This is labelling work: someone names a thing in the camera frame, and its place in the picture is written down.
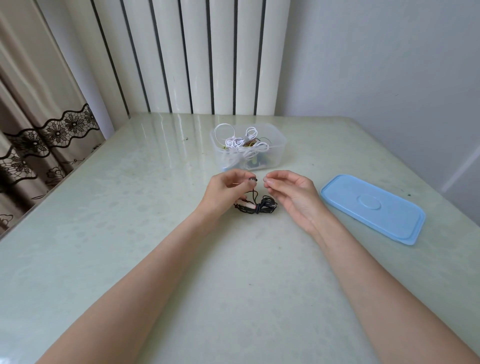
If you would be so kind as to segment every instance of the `curtain fold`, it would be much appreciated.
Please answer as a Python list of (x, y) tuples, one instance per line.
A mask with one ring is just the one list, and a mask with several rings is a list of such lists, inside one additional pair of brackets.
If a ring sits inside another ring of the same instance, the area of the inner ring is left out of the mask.
[(0, 231), (104, 137), (34, 0), (0, 8)]

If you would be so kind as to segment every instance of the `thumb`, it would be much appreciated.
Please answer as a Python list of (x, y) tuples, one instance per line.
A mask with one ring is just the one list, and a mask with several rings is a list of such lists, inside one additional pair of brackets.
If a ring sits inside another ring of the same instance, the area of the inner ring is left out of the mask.
[(253, 188), (255, 188), (256, 185), (256, 181), (243, 181), (238, 186), (233, 187), (232, 190), (234, 191), (235, 195), (241, 196), (244, 193), (251, 191)]
[(279, 191), (289, 197), (293, 197), (295, 195), (295, 192), (297, 191), (297, 188), (295, 186), (286, 184), (283, 181), (275, 180), (273, 178), (267, 178), (266, 183), (274, 190)]

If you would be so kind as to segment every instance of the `tabletop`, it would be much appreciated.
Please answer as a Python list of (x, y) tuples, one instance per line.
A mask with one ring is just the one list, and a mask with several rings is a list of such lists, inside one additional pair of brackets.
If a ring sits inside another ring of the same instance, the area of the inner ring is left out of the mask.
[[(288, 139), (278, 168), (319, 190), (351, 174), (419, 205), (427, 219), (414, 246), (331, 210), (480, 354), (480, 228), (354, 120), (152, 113), (134, 116), (0, 241), (0, 363), (34, 363), (188, 216), (219, 172), (209, 132), (223, 122), (274, 124)], [(139, 362), (378, 359), (321, 251), (279, 207), (222, 218)]]

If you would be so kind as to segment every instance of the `forearm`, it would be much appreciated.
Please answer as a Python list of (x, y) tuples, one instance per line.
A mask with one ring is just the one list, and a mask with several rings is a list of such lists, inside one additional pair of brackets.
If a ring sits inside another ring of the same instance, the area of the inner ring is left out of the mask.
[(108, 290), (38, 363), (133, 363), (211, 223), (194, 212)]
[(480, 363), (333, 214), (315, 219), (315, 228), (314, 239), (383, 363)]

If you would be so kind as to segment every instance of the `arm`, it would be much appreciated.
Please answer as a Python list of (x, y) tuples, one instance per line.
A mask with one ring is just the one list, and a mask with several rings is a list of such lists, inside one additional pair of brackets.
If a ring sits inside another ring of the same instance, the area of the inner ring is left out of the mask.
[(256, 185), (250, 177), (255, 175), (243, 170), (213, 176), (196, 210), (90, 306), (37, 363), (133, 363), (202, 239)]
[(382, 363), (480, 363), (325, 207), (312, 181), (282, 170), (267, 174), (264, 182), (320, 246)]

